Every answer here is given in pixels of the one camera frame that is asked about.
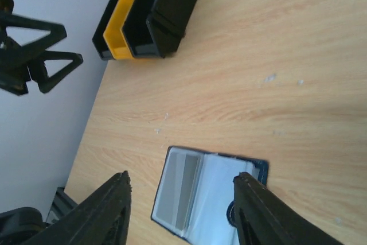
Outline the blue leather card holder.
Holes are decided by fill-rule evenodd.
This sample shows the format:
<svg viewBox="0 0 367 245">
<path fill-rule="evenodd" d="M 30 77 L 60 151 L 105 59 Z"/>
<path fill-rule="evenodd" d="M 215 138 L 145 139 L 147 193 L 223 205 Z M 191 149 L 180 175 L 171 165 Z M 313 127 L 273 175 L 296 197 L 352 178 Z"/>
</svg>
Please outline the blue leather card holder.
<svg viewBox="0 0 367 245">
<path fill-rule="evenodd" d="M 233 179 L 241 172 L 247 172 L 265 185 L 269 162 L 182 146 L 169 146 L 167 151 L 170 147 L 200 153 L 202 169 L 186 231 L 178 234 L 155 222 L 189 244 L 238 244 Z"/>
</svg>

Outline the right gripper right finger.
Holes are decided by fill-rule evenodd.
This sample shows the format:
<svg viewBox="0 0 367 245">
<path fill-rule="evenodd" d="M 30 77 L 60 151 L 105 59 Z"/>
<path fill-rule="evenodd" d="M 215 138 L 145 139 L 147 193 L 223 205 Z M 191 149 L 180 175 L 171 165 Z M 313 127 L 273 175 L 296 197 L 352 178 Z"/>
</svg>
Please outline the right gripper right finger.
<svg viewBox="0 0 367 245">
<path fill-rule="evenodd" d="M 297 214 L 249 173 L 233 179 L 240 244 L 341 244 Z"/>
</svg>

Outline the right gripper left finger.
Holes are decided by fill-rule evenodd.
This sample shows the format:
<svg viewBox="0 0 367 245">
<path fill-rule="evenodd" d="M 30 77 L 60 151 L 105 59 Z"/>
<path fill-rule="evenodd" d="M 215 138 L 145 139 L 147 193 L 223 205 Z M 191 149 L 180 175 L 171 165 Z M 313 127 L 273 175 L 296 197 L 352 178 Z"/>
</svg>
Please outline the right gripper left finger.
<svg viewBox="0 0 367 245">
<path fill-rule="evenodd" d="M 70 213 L 24 244 L 126 244 L 131 193 L 128 172 L 116 173 Z"/>
</svg>

